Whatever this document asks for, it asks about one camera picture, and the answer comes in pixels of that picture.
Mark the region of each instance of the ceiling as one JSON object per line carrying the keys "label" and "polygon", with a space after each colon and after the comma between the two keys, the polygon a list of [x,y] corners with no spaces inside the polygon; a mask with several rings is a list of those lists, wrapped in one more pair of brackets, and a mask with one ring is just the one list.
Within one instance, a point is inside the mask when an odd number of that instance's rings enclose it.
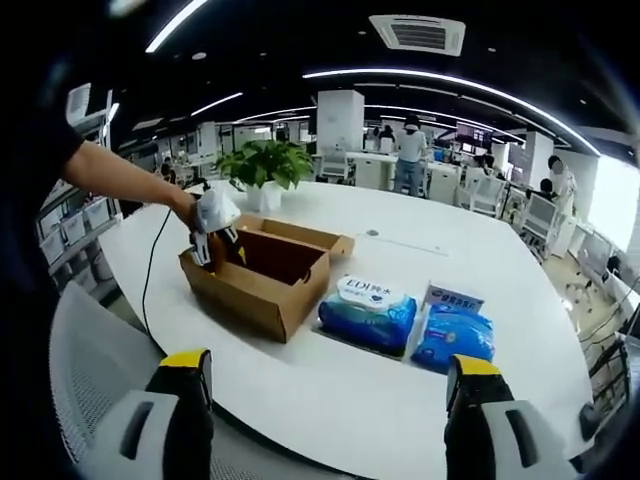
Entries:
{"label": "ceiling", "polygon": [[[207,120],[232,121],[310,106],[318,90],[356,88],[367,104],[447,113],[503,130],[541,127],[574,149],[585,150],[548,119],[475,88],[379,73],[302,78],[305,73],[351,68],[396,68],[463,78],[526,100],[571,126],[640,134],[640,78],[637,69],[632,71],[634,62],[622,53],[625,44],[627,51],[632,50],[633,15],[624,15],[620,8],[608,13],[600,5],[589,11],[584,4],[572,8],[563,1],[432,5],[415,0],[366,4],[209,0],[156,52],[145,53],[160,29],[188,3],[150,0],[129,17],[111,21],[102,37],[99,70],[97,74],[92,70],[91,76],[94,82],[97,76],[99,82],[114,87],[121,105],[112,130],[114,145],[150,138],[157,130],[185,131]],[[369,22],[374,14],[462,21],[466,25],[462,54],[390,50]],[[206,58],[192,60],[198,52],[205,52]],[[378,86],[362,85],[372,83]],[[190,117],[193,111],[236,92],[243,95]],[[368,109],[366,116],[381,113],[403,115],[402,111]],[[132,132],[138,122],[159,117],[164,120],[156,126]],[[170,122],[181,117],[186,118]]]}

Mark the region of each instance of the hand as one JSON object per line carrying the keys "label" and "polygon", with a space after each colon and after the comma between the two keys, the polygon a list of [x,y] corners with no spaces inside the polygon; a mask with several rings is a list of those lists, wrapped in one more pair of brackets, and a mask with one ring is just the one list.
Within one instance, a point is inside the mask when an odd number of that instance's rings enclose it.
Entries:
{"label": "hand", "polygon": [[169,207],[190,231],[196,229],[196,199],[190,193],[176,187]]}

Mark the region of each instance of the open cardboard box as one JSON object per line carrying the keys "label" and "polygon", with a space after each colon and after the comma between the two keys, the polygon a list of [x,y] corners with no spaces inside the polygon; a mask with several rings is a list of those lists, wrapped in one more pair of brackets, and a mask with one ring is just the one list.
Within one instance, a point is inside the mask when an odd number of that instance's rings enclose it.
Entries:
{"label": "open cardboard box", "polygon": [[351,255],[355,242],[251,215],[242,215],[236,229],[246,268],[218,253],[213,273],[209,273],[193,262],[188,250],[180,254],[180,266],[196,295],[286,343],[326,293],[330,256]]}

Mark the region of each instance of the jeans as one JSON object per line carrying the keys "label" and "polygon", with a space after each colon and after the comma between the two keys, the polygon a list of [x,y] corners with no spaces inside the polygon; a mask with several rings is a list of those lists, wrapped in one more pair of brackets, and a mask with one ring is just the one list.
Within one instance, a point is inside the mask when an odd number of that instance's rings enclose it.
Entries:
{"label": "jeans", "polygon": [[396,163],[393,191],[402,193],[402,186],[407,183],[409,184],[409,195],[417,197],[420,183],[422,183],[422,165],[420,162],[408,162],[399,158]]}

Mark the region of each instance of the air conditioner vent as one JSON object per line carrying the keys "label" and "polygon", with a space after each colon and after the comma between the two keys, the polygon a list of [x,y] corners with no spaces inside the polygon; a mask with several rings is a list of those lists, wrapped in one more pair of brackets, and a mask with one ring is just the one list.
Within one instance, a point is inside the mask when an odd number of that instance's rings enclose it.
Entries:
{"label": "air conditioner vent", "polygon": [[373,15],[369,20],[388,48],[459,57],[465,24],[411,15]]}

